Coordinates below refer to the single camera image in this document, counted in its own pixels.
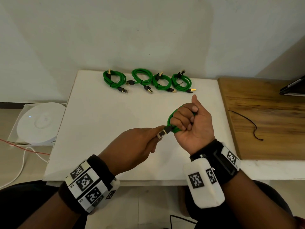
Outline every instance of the white wrist pad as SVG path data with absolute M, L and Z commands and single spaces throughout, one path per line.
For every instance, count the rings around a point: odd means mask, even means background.
M 224 193 L 207 159 L 199 158 L 185 164 L 183 171 L 199 208 L 216 207 L 224 202 Z

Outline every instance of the white table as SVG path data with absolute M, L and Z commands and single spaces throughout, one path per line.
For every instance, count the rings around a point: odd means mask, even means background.
M 126 76 L 127 80 L 133 79 L 131 74 Z M 215 137 L 235 152 L 217 80 L 192 78 L 192 83 L 198 99 L 212 114 Z M 105 84 L 100 71 L 78 71 L 44 181 L 63 181 L 67 173 L 90 155 L 102 152 L 121 132 L 165 125 L 175 109 L 191 101 L 192 94 L 151 87 L 153 94 L 139 84 L 124 85 L 129 90 L 126 94 Z M 122 185 L 184 185 L 182 165 L 187 162 L 188 153 L 171 133 L 145 162 L 118 178 Z M 243 160 L 241 167 L 257 180 L 305 178 L 305 161 Z

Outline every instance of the wooden table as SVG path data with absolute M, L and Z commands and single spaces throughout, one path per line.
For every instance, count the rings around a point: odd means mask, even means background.
M 305 160 L 305 97 L 281 96 L 287 80 L 218 79 L 236 152 L 242 159 Z M 229 110 L 251 119 L 255 126 Z

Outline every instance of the fist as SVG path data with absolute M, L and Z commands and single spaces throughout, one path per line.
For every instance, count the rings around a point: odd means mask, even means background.
M 177 142 L 190 155 L 215 139 L 211 114 L 202 106 L 196 95 L 192 103 L 182 105 L 170 119 L 170 124 L 181 131 L 175 133 Z
M 123 132 L 99 155 L 114 176 L 131 170 L 156 150 L 157 134 L 164 126 L 134 128 Z

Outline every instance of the floor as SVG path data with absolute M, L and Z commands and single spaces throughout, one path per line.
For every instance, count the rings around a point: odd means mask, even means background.
M 0 138 L 7 139 L 20 110 L 0 109 Z M 50 146 L 37 151 L 50 153 Z M 23 151 L 0 141 L 0 186 L 12 180 L 19 172 Z M 46 163 L 34 153 L 26 153 L 24 170 L 11 185 L 40 180 Z M 287 201 L 294 215 L 305 218 L 305 180 L 270 181 Z M 87 220 L 86 229 L 159 229 L 170 228 L 170 215 L 183 217 L 179 212 L 177 188 L 174 186 L 120 187 L 111 204 L 98 209 Z M 181 219 L 173 218 L 173 228 L 194 228 Z

